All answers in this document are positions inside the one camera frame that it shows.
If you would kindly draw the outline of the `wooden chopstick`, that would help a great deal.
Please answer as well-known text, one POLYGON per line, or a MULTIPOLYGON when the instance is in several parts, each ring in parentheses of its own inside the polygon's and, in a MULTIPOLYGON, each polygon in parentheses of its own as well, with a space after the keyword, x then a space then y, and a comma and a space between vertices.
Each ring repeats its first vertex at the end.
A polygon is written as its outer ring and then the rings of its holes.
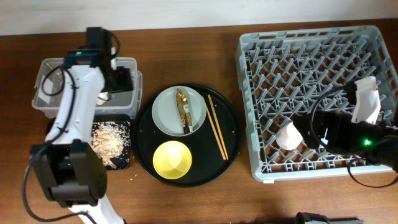
POLYGON ((224 150, 224 153, 226 155, 226 161, 227 161, 229 159, 229 156, 228 156, 228 153, 227 153, 227 150, 226 150, 226 146, 225 146, 225 143, 224 143, 223 135, 222 135, 222 132, 221 132, 220 124, 218 122, 218 117, 217 117, 217 114, 216 114, 216 111, 215 111, 215 106, 213 104, 213 100, 212 100, 211 95, 208 95, 208 101, 209 101, 209 104, 210 104, 210 107, 211 107, 211 111, 212 111, 212 114, 213 114, 212 121, 213 121, 213 124, 215 126, 215 129, 216 129, 216 132, 218 134, 218 137, 220 139, 220 143, 221 143, 221 146, 222 146, 222 148, 224 150))
POLYGON ((217 145, 219 147, 221 156, 222 156, 223 160, 225 161, 226 160, 226 155, 225 155, 224 150, 223 150, 223 148, 221 146, 220 139, 219 139, 218 134, 216 132, 215 126, 213 124, 213 121, 212 121, 212 118, 211 118, 211 115, 210 115, 210 112, 208 110, 208 107, 207 107, 206 103, 205 103, 205 108, 206 108, 207 117, 208 117, 208 119, 210 121, 211 129, 213 131, 214 137, 215 137, 217 145))

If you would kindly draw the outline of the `yellow bowl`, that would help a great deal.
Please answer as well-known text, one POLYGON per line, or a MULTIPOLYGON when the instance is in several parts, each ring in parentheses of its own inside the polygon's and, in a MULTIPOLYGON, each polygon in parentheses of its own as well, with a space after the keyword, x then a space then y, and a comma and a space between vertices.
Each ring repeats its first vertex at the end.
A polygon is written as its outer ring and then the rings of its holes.
POLYGON ((192 153, 179 141, 162 143, 154 152, 153 166, 157 174, 169 180, 179 179, 192 166, 192 153))

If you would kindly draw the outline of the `gold brown snack wrapper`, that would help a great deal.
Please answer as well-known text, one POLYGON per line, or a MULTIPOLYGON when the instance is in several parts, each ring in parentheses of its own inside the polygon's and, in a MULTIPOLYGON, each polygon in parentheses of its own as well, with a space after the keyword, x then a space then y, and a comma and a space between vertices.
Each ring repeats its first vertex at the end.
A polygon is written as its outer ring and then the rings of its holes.
POLYGON ((184 92, 178 88, 176 99, 177 99, 178 113, 180 115, 180 119, 183 126, 183 132, 184 134, 189 134, 193 131, 193 125, 192 125, 192 117, 190 114, 188 98, 186 97, 184 92))

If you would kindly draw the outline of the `white tissue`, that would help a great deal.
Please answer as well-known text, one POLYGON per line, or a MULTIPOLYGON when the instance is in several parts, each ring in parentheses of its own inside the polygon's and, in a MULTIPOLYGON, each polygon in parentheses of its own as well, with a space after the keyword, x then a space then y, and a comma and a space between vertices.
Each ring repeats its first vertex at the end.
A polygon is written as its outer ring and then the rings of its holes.
POLYGON ((110 100, 110 96, 108 92, 102 92, 98 95, 97 97, 97 101, 96 104, 98 106, 103 105, 105 102, 107 102, 108 100, 110 100))

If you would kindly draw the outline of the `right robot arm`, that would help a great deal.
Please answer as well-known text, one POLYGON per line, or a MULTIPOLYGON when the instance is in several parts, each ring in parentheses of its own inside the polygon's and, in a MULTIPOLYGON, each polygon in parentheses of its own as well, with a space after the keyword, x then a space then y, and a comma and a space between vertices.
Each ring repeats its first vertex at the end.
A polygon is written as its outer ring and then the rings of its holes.
POLYGON ((336 155, 357 155, 372 165, 397 171, 397 129, 361 121, 353 123, 348 114, 316 111, 296 117, 297 128, 307 147, 319 146, 336 155))

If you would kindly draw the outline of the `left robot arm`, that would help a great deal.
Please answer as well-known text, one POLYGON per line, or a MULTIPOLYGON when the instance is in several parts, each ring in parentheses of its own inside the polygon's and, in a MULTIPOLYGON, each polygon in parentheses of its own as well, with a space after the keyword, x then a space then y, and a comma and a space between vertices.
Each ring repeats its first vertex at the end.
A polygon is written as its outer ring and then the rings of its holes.
POLYGON ((116 66, 114 48, 73 50, 56 69, 63 78, 57 116, 43 144, 30 150, 45 198, 68 208, 84 223, 125 223, 106 196, 107 173, 91 148, 100 93, 132 90, 130 70, 116 66))

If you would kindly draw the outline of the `grey round plate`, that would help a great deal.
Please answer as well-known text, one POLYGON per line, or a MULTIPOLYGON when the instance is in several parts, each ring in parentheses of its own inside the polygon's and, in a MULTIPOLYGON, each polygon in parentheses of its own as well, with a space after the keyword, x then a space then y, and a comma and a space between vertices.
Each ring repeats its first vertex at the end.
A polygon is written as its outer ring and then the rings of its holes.
POLYGON ((172 86, 163 90, 152 106, 152 119, 155 125, 165 134, 187 136, 183 130, 182 120, 177 107, 177 90, 181 90, 188 100, 192 118, 192 133, 197 131, 206 119, 206 105, 201 94, 188 86, 172 86))

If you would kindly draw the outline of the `pink cup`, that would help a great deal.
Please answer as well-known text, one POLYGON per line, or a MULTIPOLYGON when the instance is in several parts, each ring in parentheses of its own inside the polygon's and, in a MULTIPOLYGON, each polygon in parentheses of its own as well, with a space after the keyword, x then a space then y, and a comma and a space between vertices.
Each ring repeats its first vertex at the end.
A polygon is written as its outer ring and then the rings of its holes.
POLYGON ((276 142, 282 149, 292 151, 303 141, 303 137, 293 122, 287 123, 276 133, 276 142))

